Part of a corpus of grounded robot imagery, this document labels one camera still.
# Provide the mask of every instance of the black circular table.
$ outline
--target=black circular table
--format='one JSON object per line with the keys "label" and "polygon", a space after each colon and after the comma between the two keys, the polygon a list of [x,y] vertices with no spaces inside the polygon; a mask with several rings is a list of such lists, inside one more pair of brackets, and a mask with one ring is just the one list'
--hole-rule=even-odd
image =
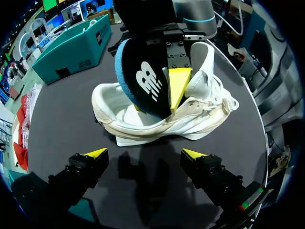
{"label": "black circular table", "polygon": [[[111,27],[107,47],[121,38],[120,26]],[[96,187],[84,195],[93,201],[102,225],[118,229],[203,229],[213,225],[222,210],[203,190],[194,188],[180,167],[180,151],[188,148],[218,155],[228,170],[244,177],[244,186],[254,180],[263,182],[267,162],[264,128],[241,77],[215,51],[214,73],[240,103],[238,110],[197,141],[168,136],[146,145],[118,147],[115,137],[95,123],[91,104],[95,86],[117,82],[114,58],[106,49],[97,67],[41,90],[30,127],[29,171],[48,181],[48,175],[63,170],[72,155],[107,147],[110,164]]]}

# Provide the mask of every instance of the teal box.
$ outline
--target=teal box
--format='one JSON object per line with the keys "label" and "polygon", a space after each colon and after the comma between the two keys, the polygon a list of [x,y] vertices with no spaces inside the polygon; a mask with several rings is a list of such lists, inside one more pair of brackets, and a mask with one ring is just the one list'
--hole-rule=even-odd
{"label": "teal box", "polygon": [[46,84],[99,64],[111,29],[108,14],[94,20],[90,27],[91,20],[63,32],[36,60],[32,67]]}

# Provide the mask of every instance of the white sneaker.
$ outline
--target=white sneaker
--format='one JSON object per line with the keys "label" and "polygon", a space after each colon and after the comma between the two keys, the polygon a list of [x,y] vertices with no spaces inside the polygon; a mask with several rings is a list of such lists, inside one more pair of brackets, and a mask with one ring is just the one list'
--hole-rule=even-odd
{"label": "white sneaker", "polygon": [[214,73],[214,48],[203,42],[192,45],[193,72],[185,90],[186,101],[175,114],[160,120],[135,109],[119,83],[103,83],[92,93],[97,121],[116,136],[118,146],[152,142],[166,135],[200,139],[220,126],[239,103],[224,89]]}

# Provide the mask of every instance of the shoe sole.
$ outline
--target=shoe sole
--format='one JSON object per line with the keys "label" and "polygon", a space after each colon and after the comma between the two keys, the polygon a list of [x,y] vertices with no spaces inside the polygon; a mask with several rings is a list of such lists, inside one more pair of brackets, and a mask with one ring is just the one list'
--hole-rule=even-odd
{"label": "shoe sole", "polygon": [[[201,138],[207,136],[211,132],[212,131],[209,131],[209,132],[203,133],[203,134],[187,134],[187,135],[178,135],[178,136],[181,136],[181,137],[187,138],[189,140],[195,141],[195,140],[198,140],[198,139],[201,139]],[[153,142],[153,141],[159,139],[160,137],[163,137],[163,136],[148,137],[148,138],[142,138],[142,139],[139,139],[139,140],[129,139],[129,138],[122,138],[122,137],[118,137],[118,136],[116,136],[115,138],[116,138],[117,146],[122,147],[122,146],[143,145],[143,144],[146,144],[146,143]]]}

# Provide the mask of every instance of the shoe tongue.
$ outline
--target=shoe tongue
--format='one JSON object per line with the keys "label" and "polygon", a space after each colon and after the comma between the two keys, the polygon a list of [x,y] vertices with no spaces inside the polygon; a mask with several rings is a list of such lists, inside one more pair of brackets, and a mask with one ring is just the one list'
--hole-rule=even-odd
{"label": "shoe tongue", "polygon": [[118,82],[128,98],[142,111],[161,119],[171,114],[168,85],[162,71],[167,66],[166,49],[133,38],[121,43],[115,55]]}
{"label": "shoe tongue", "polygon": [[211,81],[214,73],[214,48],[203,42],[194,43],[191,47],[193,77],[188,83],[185,97],[208,99],[211,96]]}

